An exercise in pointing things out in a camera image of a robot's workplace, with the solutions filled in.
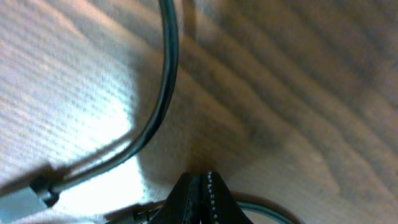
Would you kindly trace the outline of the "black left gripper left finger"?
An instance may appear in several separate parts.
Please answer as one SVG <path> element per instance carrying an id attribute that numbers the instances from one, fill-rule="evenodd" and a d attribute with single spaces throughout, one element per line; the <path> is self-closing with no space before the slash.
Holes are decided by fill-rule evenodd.
<path id="1" fill-rule="evenodd" d="M 184 172 L 151 224 L 199 224 L 201 178 Z"/>

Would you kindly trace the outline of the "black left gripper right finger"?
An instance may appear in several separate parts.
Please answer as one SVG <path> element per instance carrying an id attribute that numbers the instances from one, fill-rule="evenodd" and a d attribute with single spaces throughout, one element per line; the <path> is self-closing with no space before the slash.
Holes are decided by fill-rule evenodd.
<path id="1" fill-rule="evenodd" d="M 252 224 L 217 172 L 201 175 L 201 222 L 204 224 Z"/>

